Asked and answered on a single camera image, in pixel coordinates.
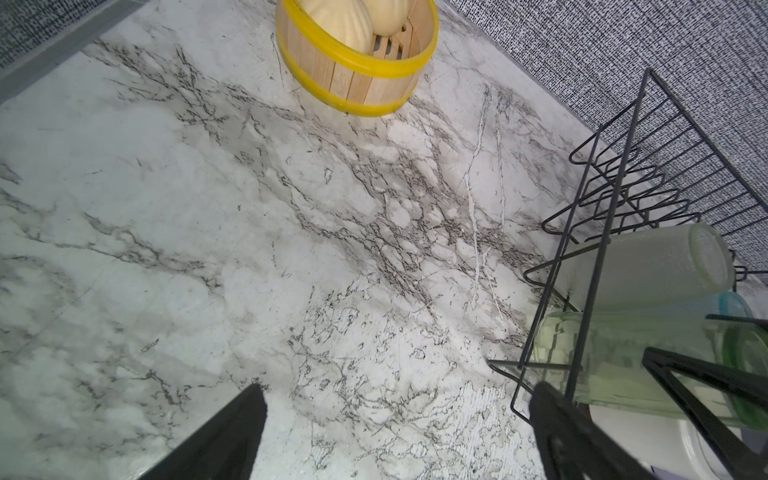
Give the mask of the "white mug red inside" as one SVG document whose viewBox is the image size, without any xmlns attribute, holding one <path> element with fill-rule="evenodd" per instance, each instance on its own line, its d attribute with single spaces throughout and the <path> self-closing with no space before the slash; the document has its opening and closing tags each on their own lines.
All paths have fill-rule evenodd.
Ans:
<svg viewBox="0 0 768 480">
<path fill-rule="evenodd" d="M 592 406 L 592 421 L 646 467 L 685 479 L 732 475 L 688 420 Z"/>
</svg>

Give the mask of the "yellow bamboo steamer basket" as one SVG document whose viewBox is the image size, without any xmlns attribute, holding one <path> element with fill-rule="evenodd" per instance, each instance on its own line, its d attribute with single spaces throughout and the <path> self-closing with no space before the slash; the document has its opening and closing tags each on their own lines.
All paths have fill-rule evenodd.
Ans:
<svg viewBox="0 0 768 480">
<path fill-rule="evenodd" d="M 356 116 L 383 116 L 410 98 L 438 43 L 433 1 L 411 1 L 400 31 L 374 38 L 364 55 L 334 39 L 296 1 L 275 12 L 279 52 L 299 84 L 327 105 Z"/>
</svg>

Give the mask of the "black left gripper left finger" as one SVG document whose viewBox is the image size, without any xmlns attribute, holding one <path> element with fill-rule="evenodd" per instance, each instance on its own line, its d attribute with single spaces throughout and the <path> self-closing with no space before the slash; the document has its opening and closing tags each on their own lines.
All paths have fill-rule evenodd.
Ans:
<svg viewBox="0 0 768 480">
<path fill-rule="evenodd" d="M 267 412 L 261 386 L 248 386 L 142 477 L 248 479 L 261 443 Z"/>
</svg>

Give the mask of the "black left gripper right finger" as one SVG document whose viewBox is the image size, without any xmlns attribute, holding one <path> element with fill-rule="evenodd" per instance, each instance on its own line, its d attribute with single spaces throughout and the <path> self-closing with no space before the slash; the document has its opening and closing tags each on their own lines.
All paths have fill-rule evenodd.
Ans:
<svg viewBox="0 0 768 480">
<path fill-rule="evenodd" d="M 529 402 L 548 479 L 652 479 L 654 475 L 546 382 Z"/>
</svg>

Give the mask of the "teal translucent cup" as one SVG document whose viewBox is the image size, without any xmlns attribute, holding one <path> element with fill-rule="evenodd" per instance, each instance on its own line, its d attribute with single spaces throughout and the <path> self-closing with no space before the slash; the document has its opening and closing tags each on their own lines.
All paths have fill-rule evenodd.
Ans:
<svg viewBox="0 0 768 480">
<path fill-rule="evenodd" d="M 734 292 L 724 292 L 673 303 L 638 307 L 628 309 L 626 313 L 667 317 L 693 316 L 696 318 L 705 318 L 711 314 L 744 318 L 753 317 L 753 312 L 748 303 L 739 294 Z"/>
</svg>

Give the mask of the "upper steamed bun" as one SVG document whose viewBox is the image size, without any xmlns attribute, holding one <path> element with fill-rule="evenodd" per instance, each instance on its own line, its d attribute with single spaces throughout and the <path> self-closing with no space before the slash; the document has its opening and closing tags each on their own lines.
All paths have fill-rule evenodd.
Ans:
<svg viewBox="0 0 768 480">
<path fill-rule="evenodd" d="M 410 12 L 409 0 L 364 0 L 368 9 L 373 33 L 393 36 L 405 25 Z"/>
</svg>

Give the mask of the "lower steamed bun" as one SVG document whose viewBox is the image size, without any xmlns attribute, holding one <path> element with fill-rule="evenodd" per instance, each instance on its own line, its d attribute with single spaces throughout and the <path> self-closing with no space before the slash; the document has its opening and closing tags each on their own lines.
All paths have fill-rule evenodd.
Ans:
<svg viewBox="0 0 768 480">
<path fill-rule="evenodd" d="M 372 21 L 363 1 L 303 0 L 299 5 L 320 28 L 337 41 L 362 54 L 372 51 Z"/>
</svg>

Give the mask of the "steamed bun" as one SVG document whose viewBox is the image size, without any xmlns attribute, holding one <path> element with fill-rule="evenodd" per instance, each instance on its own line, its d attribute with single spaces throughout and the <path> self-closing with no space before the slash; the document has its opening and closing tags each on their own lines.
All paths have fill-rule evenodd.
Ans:
<svg viewBox="0 0 768 480">
<path fill-rule="evenodd" d="M 372 51 L 372 21 L 363 1 L 303 0 L 299 5 L 320 28 L 337 41 L 362 54 Z"/>
<path fill-rule="evenodd" d="M 373 33 L 393 36 L 405 25 L 410 12 L 409 0 L 364 0 L 368 9 Z"/>
</svg>

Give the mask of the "pale yellow-green frosted cup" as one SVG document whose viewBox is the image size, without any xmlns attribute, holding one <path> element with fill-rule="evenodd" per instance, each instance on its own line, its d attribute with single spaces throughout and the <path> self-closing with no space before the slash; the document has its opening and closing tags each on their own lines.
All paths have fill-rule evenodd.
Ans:
<svg viewBox="0 0 768 480">
<path fill-rule="evenodd" d="M 734 279 L 728 246 L 706 223 L 613 235 L 593 309 L 622 310 L 719 294 Z"/>
</svg>

